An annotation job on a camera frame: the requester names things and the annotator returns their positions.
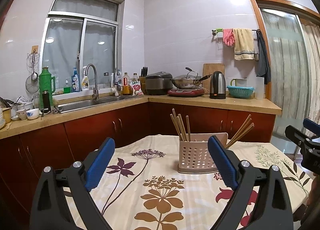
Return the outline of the steel sink basin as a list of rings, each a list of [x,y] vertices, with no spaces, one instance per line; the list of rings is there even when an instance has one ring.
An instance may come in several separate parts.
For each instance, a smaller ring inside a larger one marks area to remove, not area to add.
[[[108,96],[108,97],[103,97],[97,100],[91,99],[91,100],[83,100],[83,101],[77,101],[72,103],[66,103],[66,104],[58,105],[56,109],[58,113],[63,114],[63,113],[68,113],[76,110],[82,110],[82,109],[91,108],[95,106],[105,105],[109,103],[115,103],[115,102],[124,101],[124,100],[131,100],[131,99],[138,99],[141,97],[142,96],[125,96],[125,95],[120,95],[118,97]]]

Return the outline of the black small thermos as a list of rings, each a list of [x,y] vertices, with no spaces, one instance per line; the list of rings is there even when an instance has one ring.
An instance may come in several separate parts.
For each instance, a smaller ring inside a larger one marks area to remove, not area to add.
[[[52,110],[51,110],[50,98],[49,98],[48,90],[44,90],[42,92],[42,100],[43,100],[43,112],[45,114],[49,114]]]

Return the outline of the green thermos jug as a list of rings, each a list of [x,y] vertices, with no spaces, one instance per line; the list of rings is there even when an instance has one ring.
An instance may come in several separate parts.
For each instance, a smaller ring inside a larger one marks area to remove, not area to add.
[[[50,106],[52,107],[53,104],[53,93],[55,92],[55,76],[48,71],[48,67],[43,67],[42,72],[39,75],[39,107],[43,109],[43,97],[42,93],[44,91],[48,91]]]

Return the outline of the steel wok with lid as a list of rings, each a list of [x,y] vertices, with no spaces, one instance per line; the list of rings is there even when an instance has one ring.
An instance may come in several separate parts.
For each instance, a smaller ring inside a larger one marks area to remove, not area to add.
[[[188,71],[186,74],[171,79],[172,84],[178,89],[194,90],[201,88],[203,81],[211,77],[211,74],[200,77],[199,73],[193,71],[191,68],[186,67],[185,69]]]

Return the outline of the white blue bowl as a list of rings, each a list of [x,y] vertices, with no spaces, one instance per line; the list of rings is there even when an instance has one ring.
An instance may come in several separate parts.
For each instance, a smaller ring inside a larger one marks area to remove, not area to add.
[[[30,109],[26,111],[26,114],[28,120],[37,119],[40,116],[40,110],[39,108]]]

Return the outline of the knife block with knives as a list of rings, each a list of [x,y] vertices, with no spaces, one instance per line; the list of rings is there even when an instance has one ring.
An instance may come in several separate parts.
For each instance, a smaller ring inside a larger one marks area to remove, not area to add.
[[[144,95],[146,95],[146,88],[145,88],[145,78],[148,74],[148,67],[142,67],[141,72],[140,72],[140,77],[139,77],[139,81],[140,81],[140,86],[142,89],[142,92]]]

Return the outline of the steel electric kettle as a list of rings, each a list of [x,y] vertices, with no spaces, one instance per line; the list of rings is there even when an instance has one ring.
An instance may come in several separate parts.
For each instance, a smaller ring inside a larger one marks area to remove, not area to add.
[[[209,97],[211,99],[225,99],[226,98],[226,80],[221,71],[214,71],[210,78]]]

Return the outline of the pink rubber glove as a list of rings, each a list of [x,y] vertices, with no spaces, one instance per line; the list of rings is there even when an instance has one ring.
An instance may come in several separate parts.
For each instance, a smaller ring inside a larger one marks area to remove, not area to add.
[[[223,29],[223,42],[229,47],[233,46],[235,43],[233,29]]]

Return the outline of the teal plastic colander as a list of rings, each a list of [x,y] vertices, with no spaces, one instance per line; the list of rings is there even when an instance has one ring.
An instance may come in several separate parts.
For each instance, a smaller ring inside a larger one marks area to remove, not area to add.
[[[232,97],[238,99],[249,99],[254,92],[253,87],[227,86],[227,89]]]

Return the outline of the beige countertop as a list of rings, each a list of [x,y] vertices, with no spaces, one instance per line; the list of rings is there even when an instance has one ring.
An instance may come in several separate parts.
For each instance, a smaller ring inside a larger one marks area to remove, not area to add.
[[[33,120],[25,119],[23,121],[14,121],[6,124],[5,127],[1,129],[1,139],[49,127],[51,125],[72,121],[74,119],[84,118],[134,105],[140,105],[147,102],[237,110],[243,112],[254,112],[272,115],[280,115],[282,113],[281,108],[268,99],[256,100],[227,97],[224,100],[216,100],[210,99],[208,95],[189,98],[164,95],[144,95],[140,97],[131,97],[128,100],[120,100],[97,106],[87,107],[84,109],[74,110],[63,114],[48,114],[44,117],[39,117]]]

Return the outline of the hanging strainer ladle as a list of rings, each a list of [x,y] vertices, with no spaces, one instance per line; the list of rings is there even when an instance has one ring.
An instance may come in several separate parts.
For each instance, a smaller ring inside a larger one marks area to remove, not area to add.
[[[25,90],[29,94],[35,94],[39,90],[39,74],[35,71],[35,64],[36,64],[36,57],[37,52],[34,49],[31,54],[29,54],[29,60],[30,62],[30,68],[31,68],[31,74],[27,77],[25,81]]]

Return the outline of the yellow hanging towel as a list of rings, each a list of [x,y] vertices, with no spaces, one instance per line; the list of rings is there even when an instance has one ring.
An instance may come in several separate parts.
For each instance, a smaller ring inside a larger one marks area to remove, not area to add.
[[[237,61],[254,60],[254,38],[251,29],[233,29],[234,34],[234,59]]]

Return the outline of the blue detergent bottle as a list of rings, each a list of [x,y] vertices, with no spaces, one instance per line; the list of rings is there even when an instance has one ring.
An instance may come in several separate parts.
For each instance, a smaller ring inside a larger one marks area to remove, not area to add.
[[[73,74],[72,74],[72,92],[79,92],[80,86],[79,86],[79,75],[77,68],[73,68]]]

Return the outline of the orange oil bottle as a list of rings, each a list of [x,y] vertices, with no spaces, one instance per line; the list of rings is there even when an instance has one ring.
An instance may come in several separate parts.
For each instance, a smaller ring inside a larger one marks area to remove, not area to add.
[[[122,78],[122,90],[123,90],[123,95],[131,94],[130,77],[127,74],[127,72],[124,73]]]

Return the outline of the glass sliding door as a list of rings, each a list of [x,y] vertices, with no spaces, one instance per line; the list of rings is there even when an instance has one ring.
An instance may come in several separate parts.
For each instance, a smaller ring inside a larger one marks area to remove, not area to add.
[[[291,158],[300,156],[285,137],[289,124],[303,128],[309,118],[319,123],[319,13],[288,0],[250,0],[271,68],[266,97],[281,107],[271,142]]]

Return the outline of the white green mug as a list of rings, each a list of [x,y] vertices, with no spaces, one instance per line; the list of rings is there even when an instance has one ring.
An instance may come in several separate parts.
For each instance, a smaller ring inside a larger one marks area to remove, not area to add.
[[[247,87],[247,79],[232,78],[229,83],[230,86]]]

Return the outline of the dark grey hanging cloth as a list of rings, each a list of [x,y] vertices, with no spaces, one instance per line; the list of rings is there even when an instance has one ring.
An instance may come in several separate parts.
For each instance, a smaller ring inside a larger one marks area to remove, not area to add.
[[[257,77],[263,77],[264,85],[268,85],[271,82],[271,68],[267,55],[267,47],[263,35],[259,29],[256,30],[256,35],[259,51]]]

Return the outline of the kitchen window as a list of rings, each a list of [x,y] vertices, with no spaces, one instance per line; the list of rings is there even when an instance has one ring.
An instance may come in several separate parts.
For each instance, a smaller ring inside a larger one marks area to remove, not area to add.
[[[56,90],[72,85],[73,68],[79,80],[83,66],[89,87],[111,87],[118,67],[118,33],[123,0],[53,0],[44,25],[41,66],[55,76]]]

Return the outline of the floral white tablecloth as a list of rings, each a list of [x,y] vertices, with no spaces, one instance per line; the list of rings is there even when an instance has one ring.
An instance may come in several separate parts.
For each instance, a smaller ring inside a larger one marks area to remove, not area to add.
[[[177,171],[178,136],[147,136],[116,149],[97,188],[90,191],[113,229],[210,229],[233,191],[220,174]],[[277,165],[292,211],[306,200],[312,179],[271,143],[236,142],[230,148],[254,167]]]

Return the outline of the red lower cabinets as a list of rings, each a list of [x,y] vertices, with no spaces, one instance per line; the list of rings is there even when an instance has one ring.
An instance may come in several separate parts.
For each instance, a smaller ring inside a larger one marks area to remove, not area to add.
[[[183,99],[128,100],[64,114],[47,114],[15,121],[1,130],[1,221],[5,229],[27,229],[41,170],[64,169],[84,159],[107,137],[120,148],[149,135],[175,135],[170,113],[190,122],[191,132],[226,132],[233,136],[250,117],[249,142],[269,142],[276,116],[268,100],[211,100],[207,104]]]

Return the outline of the red induction cooker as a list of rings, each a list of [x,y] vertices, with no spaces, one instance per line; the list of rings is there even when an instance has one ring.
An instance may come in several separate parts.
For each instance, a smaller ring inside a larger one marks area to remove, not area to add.
[[[198,97],[204,95],[204,89],[171,89],[168,91],[169,96],[173,97]]]

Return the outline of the white spray bottle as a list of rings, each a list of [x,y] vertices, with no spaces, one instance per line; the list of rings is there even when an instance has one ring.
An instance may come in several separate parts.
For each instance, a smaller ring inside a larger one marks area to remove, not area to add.
[[[86,73],[86,66],[83,66],[83,78],[82,78],[82,81],[81,81],[81,90],[82,91],[88,91],[89,90],[89,79],[88,79],[88,76],[85,75]]]

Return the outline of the pink perforated utensil basket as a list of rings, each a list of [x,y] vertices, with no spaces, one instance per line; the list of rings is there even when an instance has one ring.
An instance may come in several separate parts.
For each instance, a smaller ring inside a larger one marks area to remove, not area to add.
[[[180,141],[178,172],[182,174],[216,173],[218,169],[208,151],[208,139],[215,135],[223,146],[227,145],[226,132],[191,134],[191,142]]]

